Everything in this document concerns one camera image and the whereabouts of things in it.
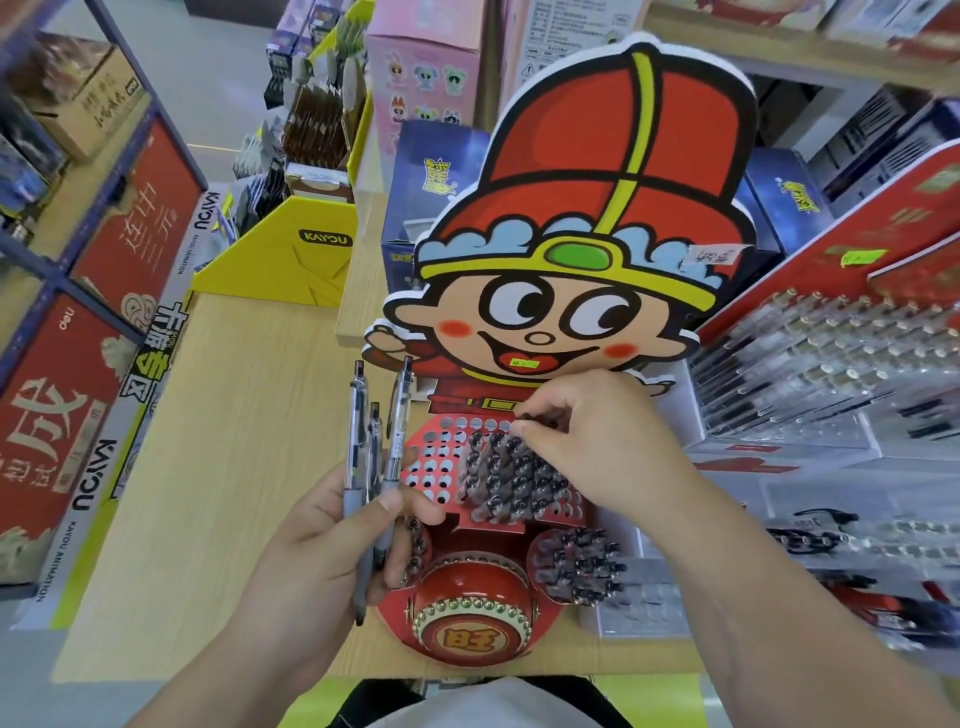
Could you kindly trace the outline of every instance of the blue box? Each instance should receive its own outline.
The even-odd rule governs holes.
[[[418,119],[400,125],[380,238],[388,291],[419,287],[414,243],[455,195],[477,181],[489,145],[489,134],[459,124]]]
[[[792,150],[754,149],[747,162],[747,182],[785,257],[833,224],[827,198]]]

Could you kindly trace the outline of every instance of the red box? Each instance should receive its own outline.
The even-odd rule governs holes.
[[[33,581],[135,345],[59,294],[0,396],[0,584]]]
[[[127,188],[70,277],[146,331],[201,189],[163,122],[127,175]]]

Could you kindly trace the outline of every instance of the hand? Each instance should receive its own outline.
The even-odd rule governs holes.
[[[411,449],[406,459],[413,461]],[[367,603],[375,605],[400,586],[410,560],[410,532],[402,516],[424,523],[444,520],[444,509],[413,488],[381,494],[344,520],[345,464],[324,475],[277,528],[224,637],[272,681],[297,694],[312,688],[329,668],[353,625],[356,564],[385,529],[394,542],[384,571],[375,573]]]
[[[630,375],[602,370],[560,376],[514,412],[565,426],[517,419],[510,431],[584,496],[636,522],[658,489],[685,476],[699,479],[645,389]]]

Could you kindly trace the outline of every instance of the yellow display box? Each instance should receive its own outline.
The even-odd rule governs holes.
[[[370,21],[373,2],[361,0],[348,16]],[[318,47],[336,42],[335,32]],[[347,160],[354,187],[373,117],[370,93]],[[371,154],[377,154],[372,145]],[[289,197],[193,277],[194,292],[336,308],[344,295],[358,227],[356,205]]]

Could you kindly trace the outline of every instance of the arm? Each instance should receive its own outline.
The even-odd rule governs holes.
[[[444,519],[443,507],[401,488],[344,520],[344,476],[341,463],[294,505],[264,548],[227,626],[130,728],[276,726],[320,681],[353,625],[361,554],[402,515],[424,523]],[[410,552],[409,531],[399,523],[384,571],[367,590],[369,604],[399,586]]]
[[[631,519],[677,576],[694,640],[737,728],[960,725],[916,670],[702,477],[624,375],[556,379],[517,414],[527,444],[588,498]],[[643,473],[638,481],[637,473]]]

